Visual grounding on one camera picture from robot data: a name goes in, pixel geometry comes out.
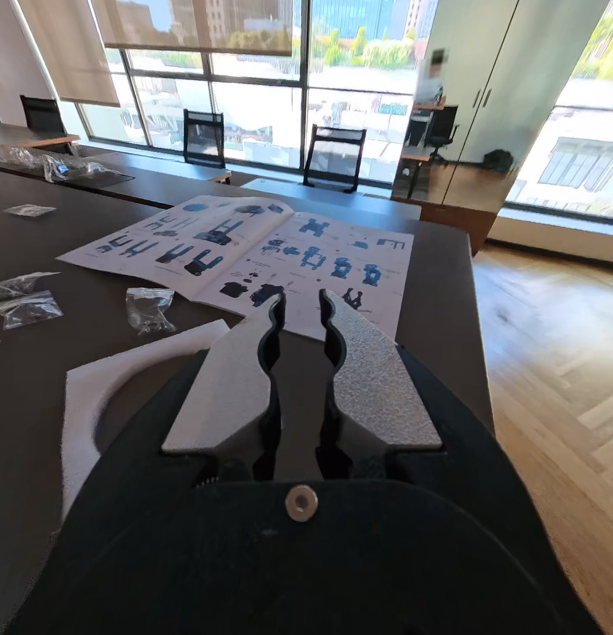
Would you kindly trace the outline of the large glass window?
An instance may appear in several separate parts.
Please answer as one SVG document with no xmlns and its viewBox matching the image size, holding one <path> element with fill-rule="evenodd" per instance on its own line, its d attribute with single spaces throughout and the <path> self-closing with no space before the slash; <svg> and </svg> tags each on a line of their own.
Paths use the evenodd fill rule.
<svg viewBox="0 0 613 635">
<path fill-rule="evenodd" d="M 289 57 L 109 48 L 96 21 L 120 107 L 78 106 L 88 136 L 182 155 L 183 110 L 223 113 L 229 162 L 300 171 L 313 124 L 366 129 L 360 178 L 392 182 L 438 2 L 293 3 Z"/>
<path fill-rule="evenodd" d="M 506 202 L 613 222 L 613 1 L 606 5 Z"/>
</svg>

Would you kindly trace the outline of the grey desk with brown edge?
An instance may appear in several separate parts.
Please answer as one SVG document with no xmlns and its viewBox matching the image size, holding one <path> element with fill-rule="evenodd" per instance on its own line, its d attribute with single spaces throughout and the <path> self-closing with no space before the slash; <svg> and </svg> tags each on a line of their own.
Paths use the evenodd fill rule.
<svg viewBox="0 0 613 635">
<path fill-rule="evenodd" d="M 247 182 L 241 187 L 255 192 L 330 203 L 344 208 L 369 211 L 400 219 L 421 220 L 421 207 L 416 204 L 395 202 L 360 192 L 348 194 L 331 189 L 303 186 L 294 182 L 260 178 Z"/>
<path fill-rule="evenodd" d="M 0 146 L 43 148 L 72 144 L 80 141 L 79 135 L 63 132 L 34 132 L 29 128 L 0 123 Z"/>
<path fill-rule="evenodd" d="M 124 168 L 136 168 L 138 170 L 154 171 L 177 177 L 231 184 L 231 171 L 227 168 L 211 168 L 199 164 L 123 152 L 105 152 L 90 156 L 89 158 L 94 161 L 114 164 L 115 166 Z"/>
</svg>

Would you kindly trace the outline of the black mesh office chair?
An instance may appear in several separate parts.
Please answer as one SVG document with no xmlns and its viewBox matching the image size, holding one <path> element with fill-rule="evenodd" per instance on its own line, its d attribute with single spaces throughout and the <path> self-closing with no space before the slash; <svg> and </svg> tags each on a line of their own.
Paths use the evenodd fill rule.
<svg viewBox="0 0 613 635">
<path fill-rule="evenodd" d="M 302 184 L 355 193 L 366 136 L 366 129 L 313 124 Z"/>
<path fill-rule="evenodd" d="M 27 127 L 35 133 L 62 133 L 66 130 L 56 100 L 20 95 Z"/>
<path fill-rule="evenodd" d="M 186 163 L 225 168 L 223 113 L 184 109 L 183 156 Z"/>
</svg>

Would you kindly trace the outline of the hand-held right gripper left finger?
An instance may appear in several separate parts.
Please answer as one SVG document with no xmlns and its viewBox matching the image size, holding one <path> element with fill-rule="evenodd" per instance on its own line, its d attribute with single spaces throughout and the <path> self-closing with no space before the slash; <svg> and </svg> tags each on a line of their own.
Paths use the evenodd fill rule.
<svg viewBox="0 0 613 635">
<path fill-rule="evenodd" d="M 257 481 L 273 479 L 282 434 L 277 382 L 286 298 L 280 291 L 216 341 L 161 449 L 241 462 Z"/>
</svg>

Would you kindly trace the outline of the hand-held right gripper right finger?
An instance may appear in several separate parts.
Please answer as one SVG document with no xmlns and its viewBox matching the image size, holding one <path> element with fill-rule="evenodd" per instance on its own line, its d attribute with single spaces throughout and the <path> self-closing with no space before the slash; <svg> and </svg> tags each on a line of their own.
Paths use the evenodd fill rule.
<svg viewBox="0 0 613 635">
<path fill-rule="evenodd" d="M 315 450 L 322 477 L 385 476 L 398 454 L 440 451 L 403 350 L 333 291 L 321 289 L 319 299 L 325 354 L 334 367 Z"/>
</svg>

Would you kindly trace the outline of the glossy tall cabinet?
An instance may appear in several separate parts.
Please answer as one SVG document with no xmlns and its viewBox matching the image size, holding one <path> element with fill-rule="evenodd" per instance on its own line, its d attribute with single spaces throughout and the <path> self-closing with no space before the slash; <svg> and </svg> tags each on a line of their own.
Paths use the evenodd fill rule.
<svg viewBox="0 0 613 635">
<path fill-rule="evenodd" d="M 392 198 L 482 247 L 608 1 L 439 1 Z"/>
</svg>

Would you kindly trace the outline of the dark desk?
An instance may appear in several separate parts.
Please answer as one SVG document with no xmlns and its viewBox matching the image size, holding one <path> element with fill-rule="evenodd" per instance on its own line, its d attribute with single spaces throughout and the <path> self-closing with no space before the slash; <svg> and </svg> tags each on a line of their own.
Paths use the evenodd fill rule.
<svg viewBox="0 0 613 635">
<path fill-rule="evenodd" d="M 396 341 L 428 366 L 494 432 L 468 236 L 451 227 L 275 196 L 297 211 L 414 234 Z M 20 204 L 56 207 L 39 218 Z M 36 576 L 61 523 L 61 436 L 68 370 L 158 340 L 129 326 L 125 294 L 141 280 L 56 257 L 159 212 L 151 206 L 0 172 L 0 281 L 40 282 L 63 317 L 4 331 L 0 318 L 0 632 Z"/>
</svg>

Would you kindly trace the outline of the open instruction manual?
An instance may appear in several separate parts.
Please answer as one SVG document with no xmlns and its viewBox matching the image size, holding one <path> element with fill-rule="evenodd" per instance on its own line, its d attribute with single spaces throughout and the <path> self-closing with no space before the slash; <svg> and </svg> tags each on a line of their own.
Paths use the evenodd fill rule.
<svg viewBox="0 0 613 635">
<path fill-rule="evenodd" d="M 200 195 L 57 259 L 240 316 L 284 293 L 285 329 L 319 341 L 326 289 L 395 338 L 414 235 L 332 214 L 269 197 Z"/>
</svg>

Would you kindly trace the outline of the beige roller blind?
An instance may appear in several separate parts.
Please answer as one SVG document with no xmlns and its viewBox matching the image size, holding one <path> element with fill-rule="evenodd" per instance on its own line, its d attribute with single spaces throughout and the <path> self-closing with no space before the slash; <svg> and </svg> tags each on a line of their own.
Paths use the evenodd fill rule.
<svg viewBox="0 0 613 635">
<path fill-rule="evenodd" d="M 18 1 L 59 98 L 120 107 L 88 1 Z"/>
<path fill-rule="evenodd" d="M 293 1 L 91 1 L 105 46 L 289 57 Z"/>
</svg>

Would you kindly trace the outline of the large crumpled clear plastic bag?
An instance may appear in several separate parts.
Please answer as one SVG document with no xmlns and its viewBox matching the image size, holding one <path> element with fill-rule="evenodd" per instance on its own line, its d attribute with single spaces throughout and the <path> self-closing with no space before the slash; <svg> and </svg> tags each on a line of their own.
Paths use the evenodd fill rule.
<svg viewBox="0 0 613 635">
<path fill-rule="evenodd" d="M 43 177 L 49 183 L 108 187 L 133 179 L 101 163 L 35 148 L 0 146 L 0 167 Z"/>
</svg>

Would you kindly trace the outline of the white foam frame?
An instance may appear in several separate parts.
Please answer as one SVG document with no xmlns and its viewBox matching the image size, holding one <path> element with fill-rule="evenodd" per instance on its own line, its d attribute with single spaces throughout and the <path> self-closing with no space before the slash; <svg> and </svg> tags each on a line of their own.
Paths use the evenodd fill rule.
<svg viewBox="0 0 613 635">
<path fill-rule="evenodd" d="M 229 330 L 220 319 L 67 372 L 61 440 L 62 523 L 100 459 L 96 426 L 114 393 L 144 369 L 209 349 Z"/>
</svg>

